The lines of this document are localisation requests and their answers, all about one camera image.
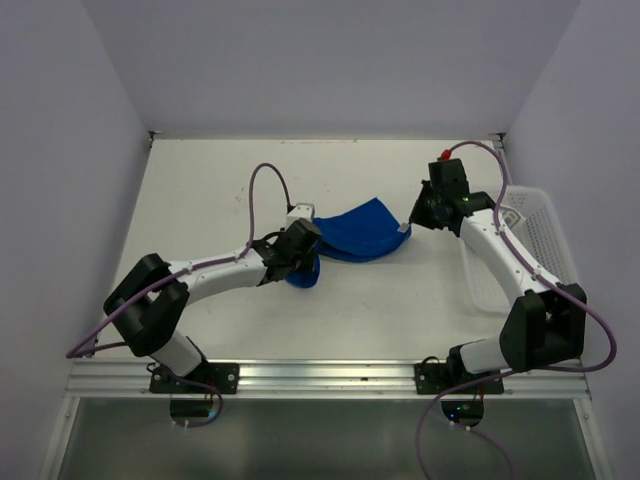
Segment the blue towel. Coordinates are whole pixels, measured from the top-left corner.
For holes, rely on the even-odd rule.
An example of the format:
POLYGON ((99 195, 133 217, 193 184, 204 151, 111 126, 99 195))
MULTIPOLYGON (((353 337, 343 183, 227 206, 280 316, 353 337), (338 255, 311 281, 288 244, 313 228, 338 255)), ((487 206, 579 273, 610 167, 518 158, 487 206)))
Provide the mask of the blue towel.
POLYGON ((286 278, 300 289, 316 285, 321 256, 346 263, 371 262, 395 252, 412 234, 411 226, 400 223, 376 197, 340 215, 316 217, 311 222, 321 232, 311 271, 292 273, 286 278))

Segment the rabbit print towel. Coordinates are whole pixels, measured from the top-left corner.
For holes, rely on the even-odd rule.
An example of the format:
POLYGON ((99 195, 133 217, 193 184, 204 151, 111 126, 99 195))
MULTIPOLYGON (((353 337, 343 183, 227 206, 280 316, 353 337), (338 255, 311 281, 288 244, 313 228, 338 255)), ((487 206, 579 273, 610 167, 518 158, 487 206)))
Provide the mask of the rabbit print towel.
POLYGON ((525 218, 514 208, 502 207, 500 212, 503 222, 511 230, 514 230, 520 224, 525 222, 525 218))

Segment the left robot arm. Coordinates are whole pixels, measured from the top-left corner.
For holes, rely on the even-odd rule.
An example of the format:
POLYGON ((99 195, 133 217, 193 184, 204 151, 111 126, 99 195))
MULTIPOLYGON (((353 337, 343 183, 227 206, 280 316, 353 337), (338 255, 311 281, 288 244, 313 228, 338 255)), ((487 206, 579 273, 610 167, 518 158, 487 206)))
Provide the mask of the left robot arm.
POLYGON ((243 256, 196 262, 166 262, 157 254, 140 259, 103 304, 104 313, 136 357, 150 357, 172 372, 185 392, 201 390, 207 360, 177 331, 184 310, 208 297, 279 282, 313 266, 321 232, 299 219, 285 230, 254 241, 243 256))

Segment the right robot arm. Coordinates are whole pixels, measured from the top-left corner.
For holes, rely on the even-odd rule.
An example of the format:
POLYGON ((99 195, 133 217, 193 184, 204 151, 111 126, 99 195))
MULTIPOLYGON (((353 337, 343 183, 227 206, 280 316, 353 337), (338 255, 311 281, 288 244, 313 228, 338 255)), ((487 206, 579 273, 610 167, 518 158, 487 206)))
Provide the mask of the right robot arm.
POLYGON ((471 192, 460 160, 430 163, 410 222, 447 229, 461 239, 484 261, 511 304, 498 334, 450 349, 445 379, 451 389, 468 392, 487 372, 526 372, 582 355, 584 290, 562 284, 534 259, 493 199, 471 192))

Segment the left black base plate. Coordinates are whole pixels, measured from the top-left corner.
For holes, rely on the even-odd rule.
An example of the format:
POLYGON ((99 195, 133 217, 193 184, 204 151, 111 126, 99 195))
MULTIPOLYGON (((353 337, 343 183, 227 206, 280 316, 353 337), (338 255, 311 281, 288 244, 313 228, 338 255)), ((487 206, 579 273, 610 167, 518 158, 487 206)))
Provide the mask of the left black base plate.
POLYGON ((214 388, 220 394, 233 395, 240 379, 240 365, 232 362, 204 361, 183 377, 159 363, 149 363, 146 370, 151 374, 149 391, 154 394, 210 393, 214 388))

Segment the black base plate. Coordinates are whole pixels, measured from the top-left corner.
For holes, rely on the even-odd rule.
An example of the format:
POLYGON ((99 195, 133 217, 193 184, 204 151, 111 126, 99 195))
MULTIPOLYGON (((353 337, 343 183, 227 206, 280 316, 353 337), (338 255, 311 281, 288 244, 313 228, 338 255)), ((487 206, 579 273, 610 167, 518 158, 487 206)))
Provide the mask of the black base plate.
POLYGON ((240 365, 232 362, 204 361, 183 377, 159 363, 149 363, 146 370, 151 374, 149 391, 154 394, 210 393, 214 388, 220 394, 233 395, 240 379, 240 365))
POLYGON ((453 373, 446 362, 440 361, 435 356, 426 357, 421 362, 413 365, 414 383, 416 393, 419 395, 436 395, 459 385, 465 385, 464 389, 456 391, 456 394, 485 394, 500 395, 505 392, 502 379, 494 379, 482 384, 480 379, 486 379, 498 371, 470 374, 466 371, 453 373))

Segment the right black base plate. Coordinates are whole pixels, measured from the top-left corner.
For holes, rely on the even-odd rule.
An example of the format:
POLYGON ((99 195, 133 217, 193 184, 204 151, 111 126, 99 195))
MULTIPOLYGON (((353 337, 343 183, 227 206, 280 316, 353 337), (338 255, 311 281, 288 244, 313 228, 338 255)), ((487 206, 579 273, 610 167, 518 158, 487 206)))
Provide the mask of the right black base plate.
POLYGON ((480 379, 486 379, 498 371, 470 374, 466 371, 453 373, 446 362, 440 361, 435 356, 426 357, 421 362, 413 365, 414 383, 416 393, 419 395, 436 395, 459 385, 465 385, 464 389, 456 391, 456 394, 485 394, 500 395, 505 392, 502 379, 494 379, 482 384, 480 379))

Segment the aluminium mounting rail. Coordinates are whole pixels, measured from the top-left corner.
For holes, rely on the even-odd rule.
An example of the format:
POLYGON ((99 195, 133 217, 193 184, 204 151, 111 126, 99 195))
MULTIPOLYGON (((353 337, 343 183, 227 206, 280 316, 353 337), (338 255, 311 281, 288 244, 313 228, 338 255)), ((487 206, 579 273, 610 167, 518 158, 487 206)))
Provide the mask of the aluminium mounting rail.
MULTIPOLYGON (((414 360, 216 360, 215 384, 231 399, 427 399, 414 360)), ((91 358, 72 363, 64 393, 78 398, 136 398, 152 394, 187 397, 153 372, 149 360, 91 358)), ((461 391, 460 398, 588 399, 589 387, 578 373, 535 370, 461 391)))

